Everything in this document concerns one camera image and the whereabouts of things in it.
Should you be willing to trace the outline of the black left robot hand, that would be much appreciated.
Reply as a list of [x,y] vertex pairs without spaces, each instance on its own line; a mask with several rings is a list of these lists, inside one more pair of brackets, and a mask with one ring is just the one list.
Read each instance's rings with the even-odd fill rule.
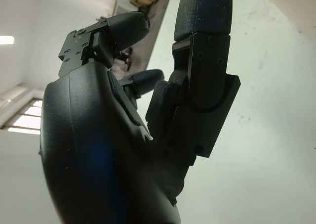
[[70,32],[43,96],[40,155],[65,224],[178,224],[177,196],[209,157],[240,87],[226,72],[233,0],[180,0],[174,70],[121,80],[114,59],[150,30],[133,11]]

